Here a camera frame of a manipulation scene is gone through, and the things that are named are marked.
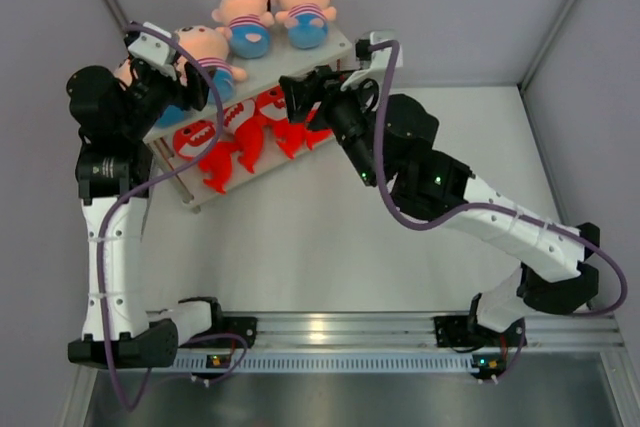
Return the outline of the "red shark plush toy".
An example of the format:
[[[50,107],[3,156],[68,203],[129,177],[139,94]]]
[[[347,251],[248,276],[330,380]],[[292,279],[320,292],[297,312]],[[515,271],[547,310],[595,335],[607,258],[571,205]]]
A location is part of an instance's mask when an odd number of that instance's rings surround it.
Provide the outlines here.
[[[305,132],[305,145],[309,150],[313,150],[316,145],[328,140],[332,137],[333,133],[330,129],[313,130],[311,129],[311,123],[316,116],[319,109],[319,103],[316,103],[309,114],[306,117],[304,132]]]
[[[250,173],[255,173],[264,147],[264,121],[256,115],[253,98],[243,100],[224,109],[223,130],[237,145],[238,162]]]
[[[255,99],[255,107],[258,117],[271,128],[278,147],[294,159],[305,140],[304,128],[289,122],[282,89],[275,86],[262,92]]]

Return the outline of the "boy doll plush striped shirt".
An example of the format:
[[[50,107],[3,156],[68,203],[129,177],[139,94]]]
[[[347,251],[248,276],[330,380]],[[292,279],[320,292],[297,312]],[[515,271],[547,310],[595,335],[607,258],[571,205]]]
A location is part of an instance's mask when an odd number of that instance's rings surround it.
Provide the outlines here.
[[[275,23],[271,0],[220,0],[211,17],[234,56],[257,59],[268,53]]]
[[[230,47],[226,37],[217,30],[194,25],[175,31],[179,44],[206,70],[222,102],[235,94],[235,85],[248,78],[247,72],[230,63]]]
[[[327,38],[329,25],[336,21],[333,0],[275,0],[279,11],[275,21],[282,25],[292,46],[310,50],[321,46]]]
[[[113,71],[113,75],[119,80],[124,88],[128,88],[134,78],[131,70],[131,61],[129,58],[123,60]],[[155,123],[158,128],[166,128],[183,121],[186,113],[174,105],[169,105],[161,117]]]

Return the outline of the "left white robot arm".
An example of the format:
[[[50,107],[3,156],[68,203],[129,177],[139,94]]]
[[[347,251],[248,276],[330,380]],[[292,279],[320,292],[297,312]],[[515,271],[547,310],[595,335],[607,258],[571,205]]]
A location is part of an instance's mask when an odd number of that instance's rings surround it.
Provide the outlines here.
[[[144,137],[170,106],[201,110],[212,84],[197,64],[178,72],[136,59],[131,81],[102,66],[74,73],[66,84],[82,145],[75,167],[89,244],[89,292],[70,362],[94,368],[164,368],[194,336],[219,344],[225,321],[210,298],[182,301],[151,319],[139,294],[139,258],[150,195],[153,154]]]

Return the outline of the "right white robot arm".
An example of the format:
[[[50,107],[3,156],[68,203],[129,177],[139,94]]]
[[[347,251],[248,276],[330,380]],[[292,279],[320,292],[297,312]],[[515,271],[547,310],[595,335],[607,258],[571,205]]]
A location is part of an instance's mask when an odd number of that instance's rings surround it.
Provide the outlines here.
[[[329,129],[362,182],[382,186],[374,163],[374,128],[383,113],[382,168],[392,183],[393,207],[404,219],[471,235],[518,260],[493,289],[471,301],[468,335],[491,343],[525,316],[572,315],[599,291],[599,272],[588,264],[599,242],[592,224],[556,226],[493,189],[472,169],[434,147],[439,127],[415,98],[383,95],[352,72],[319,67],[303,77],[282,76],[287,117],[311,130]]]

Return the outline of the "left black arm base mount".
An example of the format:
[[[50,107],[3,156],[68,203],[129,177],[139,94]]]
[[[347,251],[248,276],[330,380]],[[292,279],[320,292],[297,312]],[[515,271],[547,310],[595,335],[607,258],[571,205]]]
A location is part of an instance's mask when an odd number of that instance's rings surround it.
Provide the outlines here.
[[[224,315],[216,324],[214,331],[220,334],[235,334],[242,337],[249,348],[255,344],[258,318],[247,315]]]

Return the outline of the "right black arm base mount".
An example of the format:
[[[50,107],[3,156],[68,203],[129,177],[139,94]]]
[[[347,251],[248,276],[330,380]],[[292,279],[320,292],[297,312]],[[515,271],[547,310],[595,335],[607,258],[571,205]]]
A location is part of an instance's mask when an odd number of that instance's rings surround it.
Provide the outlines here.
[[[464,315],[436,316],[433,321],[437,346],[458,353],[492,347],[518,347],[524,334],[521,322],[515,322],[506,331],[498,333],[477,325]]]

